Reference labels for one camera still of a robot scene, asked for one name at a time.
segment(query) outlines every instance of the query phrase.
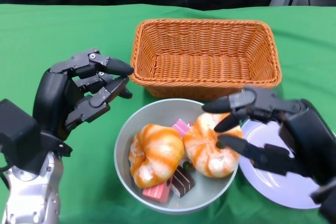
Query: robotic hand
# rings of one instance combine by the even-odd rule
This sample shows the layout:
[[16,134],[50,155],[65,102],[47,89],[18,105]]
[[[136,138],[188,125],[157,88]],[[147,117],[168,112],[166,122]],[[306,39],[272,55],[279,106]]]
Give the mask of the robotic hand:
[[116,96],[132,98],[125,87],[132,73],[128,64],[93,48],[44,73],[33,117],[8,100],[0,102],[0,152],[7,161],[0,175],[10,188],[3,224],[59,223],[61,158],[72,151],[64,141],[79,124],[109,111]]
[[321,204],[320,214],[331,223],[336,222],[336,137],[307,100],[286,101],[276,92],[246,87],[239,93],[219,98],[203,106],[209,113],[231,114],[215,127],[225,132],[247,118],[280,124],[279,136],[289,147],[294,158],[285,148],[265,145],[258,148],[246,140],[221,134],[217,147],[230,147],[249,158],[253,167],[272,173],[287,172],[311,177],[320,188],[310,195]]

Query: orange swirl bread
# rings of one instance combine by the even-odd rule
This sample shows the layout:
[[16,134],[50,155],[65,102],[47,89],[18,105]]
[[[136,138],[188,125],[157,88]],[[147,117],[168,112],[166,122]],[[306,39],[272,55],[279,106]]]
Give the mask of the orange swirl bread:
[[[196,170],[207,177],[225,177],[238,165],[238,153],[230,148],[216,147],[218,133],[214,131],[214,127],[228,115],[204,113],[184,135],[183,142],[188,158],[193,162]],[[240,126],[225,134],[243,137]]]
[[184,155],[183,141],[177,130],[148,124],[133,138],[129,161],[131,175],[140,188],[167,181]]

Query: wicker basket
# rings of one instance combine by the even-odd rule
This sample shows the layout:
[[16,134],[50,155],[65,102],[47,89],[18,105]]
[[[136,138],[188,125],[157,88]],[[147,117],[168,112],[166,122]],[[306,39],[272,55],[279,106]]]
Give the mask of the wicker basket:
[[281,81],[269,26],[249,20],[156,19],[137,27],[131,79],[158,98],[211,100]]

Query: bowl rim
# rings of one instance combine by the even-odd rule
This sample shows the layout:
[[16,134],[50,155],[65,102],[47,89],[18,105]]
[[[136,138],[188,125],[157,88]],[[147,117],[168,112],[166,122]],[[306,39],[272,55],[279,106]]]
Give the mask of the bowl rim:
[[123,184],[124,188],[134,197],[136,198],[138,201],[140,201],[141,203],[145,204],[146,206],[148,207],[151,207],[155,210],[158,210],[158,211],[161,211],[161,212],[180,212],[180,213],[183,213],[183,212],[192,212],[192,211],[195,211],[195,210],[198,210],[198,209],[202,209],[208,205],[210,205],[212,202],[214,202],[216,199],[218,199],[226,190],[227,188],[231,185],[232,181],[234,180],[236,174],[237,174],[237,171],[238,171],[238,167],[239,167],[239,163],[237,165],[237,167],[234,169],[234,171],[232,172],[231,174],[231,178],[230,180],[228,181],[228,183],[226,184],[226,186],[223,188],[223,190],[221,190],[214,198],[208,200],[207,202],[205,203],[202,203],[198,206],[195,206],[195,207],[189,207],[189,208],[182,208],[182,209],[172,209],[172,208],[166,208],[166,207],[160,207],[160,206],[157,206],[157,205],[154,205],[146,200],[143,200],[142,198],[140,198],[138,195],[136,195],[129,187],[128,185],[126,185],[125,181],[123,180],[123,178],[121,177],[121,174],[120,174],[120,171],[118,169],[118,166],[117,166],[117,144],[119,142],[119,139],[120,139],[120,135],[121,135],[121,132],[124,130],[124,128],[126,127],[126,125],[128,124],[128,122],[136,115],[138,114],[140,111],[146,109],[147,107],[151,106],[151,105],[154,105],[154,104],[157,104],[157,103],[161,103],[161,102],[167,102],[167,101],[187,101],[187,102],[193,102],[193,103],[196,103],[196,104],[199,104],[199,105],[204,105],[203,103],[201,102],[197,102],[197,101],[193,101],[193,100],[190,100],[190,99],[181,99],[181,98],[171,98],[171,99],[163,99],[163,100],[159,100],[159,101],[155,101],[155,102],[152,102],[152,103],[149,103],[147,105],[145,105],[144,107],[138,109],[137,111],[135,111],[128,119],[127,121],[123,124],[121,130],[119,131],[119,134],[118,134],[118,137],[117,137],[117,140],[116,140],[116,143],[114,145],[114,166],[115,166],[115,170],[117,171],[117,174],[118,174],[118,177],[119,177],[119,180],[120,182]]

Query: green table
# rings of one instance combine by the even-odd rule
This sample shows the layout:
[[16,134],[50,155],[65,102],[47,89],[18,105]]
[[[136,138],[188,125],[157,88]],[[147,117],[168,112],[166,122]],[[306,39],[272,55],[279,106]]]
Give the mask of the green table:
[[[146,5],[0,6],[1,97],[31,113],[43,72],[73,53],[98,47],[105,55],[130,60],[136,25],[149,18],[257,19],[273,30],[285,98],[307,98],[336,131],[336,8],[255,7],[199,12]],[[208,208],[168,216],[135,200],[114,169],[113,148],[123,123],[155,101],[141,86],[128,85],[132,100],[115,99],[111,110],[79,126],[67,143],[60,184],[61,223],[324,223],[317,210],[279,206],[258,193],[238,172],[229,190]],[[0,210],[8,191],[0,185]]]

